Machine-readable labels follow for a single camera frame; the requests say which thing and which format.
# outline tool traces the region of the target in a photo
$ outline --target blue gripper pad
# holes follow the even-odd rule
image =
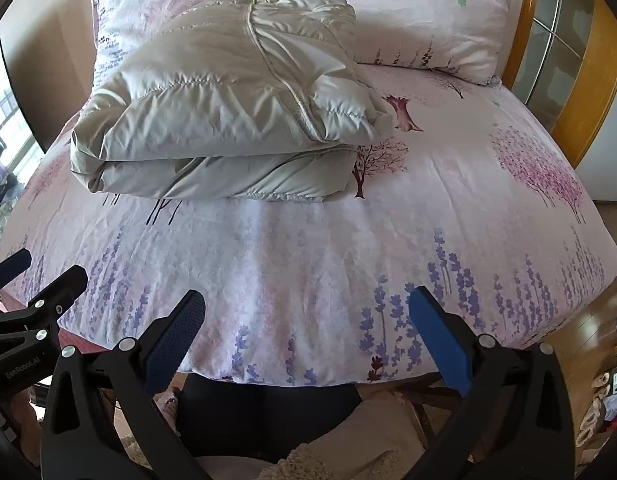
[[[168,317],[154,320],[141,335],[140,362],[147,394],[153,396],[168,388],[205,315],[204,297],[196,290],[189,290]]]
[[[446,385],[465,397],[473,383],[471,358],[445,322],[449,314],[425,286],[418,286],[409,297],[409,316]]]

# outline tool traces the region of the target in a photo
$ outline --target brown tree print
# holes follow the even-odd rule
[[[388,97],[383,97],[384,101],[393,106],[395,113],[397,114],[397,127],[403,132],[409,132],[410,130],[415,130],[416,132],[423,131],[421,128],[416,126],[409,115],[409,110],[407,110],[407,104],[409,104],[409,99],[405,97],[393,97],[389,95]]]
[[[364,198],[364,180],[375,174],[406,171],[405,155],[409,147],[396,137],[389,137],[377,144],[358,146],[353,176],[357,182],[356,198]]]

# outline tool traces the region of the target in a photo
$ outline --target bed sheet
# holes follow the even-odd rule
[[[88,289],[60,325],[112,348],[194,288],[207,317],[181,371],[300,386],[434,370],[408,316],[418,285],[474,332],[515,347],[607,287],[617,247],[507,89],[364,70],[396,112],[395,136],[361,147],[348,188],[323,203],[90,194],[69,170],[69,122],[0,242],[0,259],[32,253],[7,293],[25,303],[82,265]]]

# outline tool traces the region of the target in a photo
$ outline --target silver bolt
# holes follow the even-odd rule
[[[75,353],[75,347],[73,345],[64,346],[62,349],[62,357],[71,357]]]
[[[551,355],[553,354],[554,349],[549,343],[540,343],[540,352],[545,355]]]
[[[133,350],[135,348],[135,339],[132,337],[125,337],[118,344],[120,350],[123,352],[128,352],[129,350]]]
[[[495,338],[489,334],[482,334],[480,337],[477,338],[477,342],[484,348],[493,348],[497,343],[497,341],[495,341]]]

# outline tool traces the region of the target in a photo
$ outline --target beige wall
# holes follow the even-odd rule
[[[48,146],[90,93],[90,0],[14,0],[0,21],[0,36],[15,95]]]

